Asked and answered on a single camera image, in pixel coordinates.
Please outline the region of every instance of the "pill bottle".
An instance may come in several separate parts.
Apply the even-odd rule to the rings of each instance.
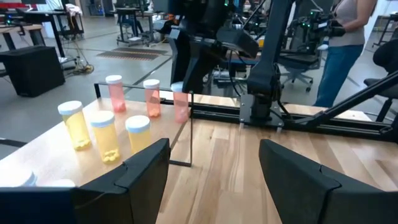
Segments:
[[[171,85],[174,99],[175,121],[178,123],[184,123],[189,118],[188,93],[182,92],[182,85],[183,82],[177,82]]]
[[[145,80],[145,102],[147,105],[148,117],[160,116],[160,81],[155,79]]]
[[[150,146],[150,120],[147,116],[137,115],[128,118],[126,129],[133,155]]]
[[[124,101],[123,83],[121,75],[110,75],[105,78],[109,86],[109,95],[112,101],[113,111],[120,113],[126,111],[126,102]]]
[[[58,106],[58,112],[67,126],[72,145],[81,150],[91,145],[88,134],[83,105],[80,101],[69,101]]]
[[[114,125],[114,115],[111,111],[97,111],[90,116],[96,145],[101,159],[105,164],[120,158],[118,136]]]

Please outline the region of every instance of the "concrete floor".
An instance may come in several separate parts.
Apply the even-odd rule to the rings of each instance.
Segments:
[[[166,55],[160,56],[153,61],[121,60],[112,58],[97,57],[101,52],[112,50],[118,47],[116,38],[118,36],[118,26],[113,18],[85,18],[83,20],[85,28],[85,39],[78,40],[76,43],[95,70],[89,75],[79,75],[67,78],[64,85],[57,87],[36,98],[23,98],[17,96],[13,86],[9,83],[8,77],[0,78],[0,138],[14,139],[29,142],[50,129],[52,126],[61,122],[57,106],[69,100],[80,100],[87,105],[95,99],[93,84],[103,82],[108,75],[118,74],[123,76],[124,83],[141,84],[139,80],[147,75],[147,78],[157,78],[161,81],[161,87],[170,86],[170,71],[172,61],[170,60],[171,49],[168,44],[159,44],[152,49],[167,50]],[[372,36],[374,42],[378,34]],[[17,48],[31,45],[30,37],[21,39],[17,34],[12,34],[12,38]],[[55,46],[53,39],[45,39],[46,45]],[[2,45],[0,51],[7,50],[3,37],[0,37]],[[76,55],[76,46],[73,43],[64,43],[65,54]],[[349,78],[343,85],[335,103],[355,94],[365,88],[363,80],[365,78],[382,78],[386,72],[372,62],[373,51],[371,46],[366,50],[357,61],[349,74]],[[323,68],[307,72],[314,78],[313,89],[309,93],[305,92],[305,86],[300,82],[288,83],[282,94],[282,101],[301,105],[312,105],[317,95]],[[103,95],[107,95],[106,88],[102,88]],[[215,90],[216,95],[232,96],[232,87],[227,90]],[[141,90],[126,90],[126,98],[129,100],[143,100]],[[385,99],[376,97],[370,99],[354,109],[378,113]],[[394,103],[392,112],[398,110],[398,104]],[[17,150],[15,147],[0,145],[0,159]]]

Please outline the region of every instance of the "person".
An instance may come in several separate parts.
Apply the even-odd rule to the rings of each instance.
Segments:
[[[365,43],[364,26],[368,23],[376,2],[377,0],[340,0],[332,11],[346,34],[329,39],[328,57],[314,106],[333,106],[351,67],[362,53]]]

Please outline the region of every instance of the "jeans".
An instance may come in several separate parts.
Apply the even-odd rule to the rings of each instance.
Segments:
[[[318,87],[317,101],[314,106],[332,107],[349,71],[361,55],[363,45],[329,47],[328,58]]]

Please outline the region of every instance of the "gray tank top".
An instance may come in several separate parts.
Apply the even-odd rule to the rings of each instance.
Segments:
[[[344,25],[357,18],[356,0],[341,0],[335,8],[336,20]],[[365,44],[364,28],[361,27],[352,32],[348,32],[342,37],[332,37],[329,40],[330,47],[341,47],[347,45]]]

